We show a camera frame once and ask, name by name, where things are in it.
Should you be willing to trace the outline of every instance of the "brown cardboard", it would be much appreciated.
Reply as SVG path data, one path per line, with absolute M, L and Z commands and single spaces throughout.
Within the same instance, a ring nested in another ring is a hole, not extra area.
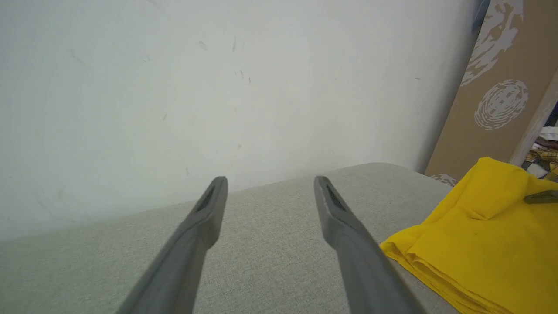
M 552 101 L 541 103 L 558 69 L 556 16 L 554 0 L 491 1 L 426 175 L 454 185 L 481 157 L 510 161 Z

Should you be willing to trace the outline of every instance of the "printed pattern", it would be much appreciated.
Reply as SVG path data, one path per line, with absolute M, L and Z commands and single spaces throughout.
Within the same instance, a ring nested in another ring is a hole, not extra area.
M 523 21 L 523 0 L 490 2 L 461 86 L 471 83 L 496 64 L 500 54 L 512 46 L 518 32 L 514 24 L 519 21 Z
M 475 122 L 485 130 L 503 127 L 519 116 L 528 99 L 524 82 L 507 79 L 494 85 L 484 95 L 475 111 Z
M 445 183 L 451 187 L 454 187 L 457 184 L 457 180 L 447 174 L 435 174 L 432 175 L 430 178 Z

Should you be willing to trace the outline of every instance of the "white wall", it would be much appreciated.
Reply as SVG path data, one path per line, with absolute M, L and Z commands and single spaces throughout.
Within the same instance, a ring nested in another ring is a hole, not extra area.
M 372 161 L 418 170 L 475 7 L 3 1 L 0 239 L 197 199 L 216 175 L 237 191 Z

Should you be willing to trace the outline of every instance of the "folded yellow fabric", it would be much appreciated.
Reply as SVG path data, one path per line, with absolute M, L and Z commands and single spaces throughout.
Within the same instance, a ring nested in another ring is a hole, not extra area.
M 462 313 L 558 313 L 558 190 L 524 170 L 481 158 L 420 225 L 381 248 Z

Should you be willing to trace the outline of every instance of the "gray fabric sofa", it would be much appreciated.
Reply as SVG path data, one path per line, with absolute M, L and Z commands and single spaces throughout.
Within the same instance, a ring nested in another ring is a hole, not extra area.
M 325 175 L 377 242 L 421 223 L 450 190 L 385 163 Z M 312 183 L 298 178 L 229 195 L 195 313 L 349 312 Z M 0 243 L 0 312 L 113 313 L 193 204 Z M 455 312 L 393 265 L 428 313 Z

